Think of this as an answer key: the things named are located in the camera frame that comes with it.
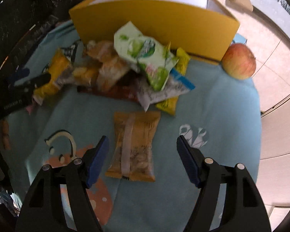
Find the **person's left hand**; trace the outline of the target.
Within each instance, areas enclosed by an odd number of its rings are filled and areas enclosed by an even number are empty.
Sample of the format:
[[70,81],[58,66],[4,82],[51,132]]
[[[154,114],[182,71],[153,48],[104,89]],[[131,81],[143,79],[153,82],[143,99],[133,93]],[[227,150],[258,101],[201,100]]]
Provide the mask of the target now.
[[11,149],[9,138],[9,124],[6,119],[0,120],[0,141],[3,144],[4,149]]

